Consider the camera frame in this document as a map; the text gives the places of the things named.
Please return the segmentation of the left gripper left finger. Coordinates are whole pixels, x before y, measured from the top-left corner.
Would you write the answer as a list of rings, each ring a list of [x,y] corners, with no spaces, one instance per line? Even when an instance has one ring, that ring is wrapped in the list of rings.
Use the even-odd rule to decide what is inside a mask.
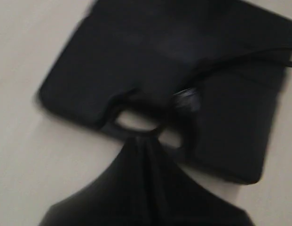
[[[41,226],[150,226],[141,141],[128,139],[110,166],[92,183],[49,208]]]

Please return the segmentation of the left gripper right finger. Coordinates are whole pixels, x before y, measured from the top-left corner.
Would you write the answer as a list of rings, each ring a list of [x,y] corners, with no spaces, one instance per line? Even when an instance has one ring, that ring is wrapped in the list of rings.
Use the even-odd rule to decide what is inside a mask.
[[[252,226],[241,208],[189,177],[153,137],[145,140],[145,180],[155,226]]]

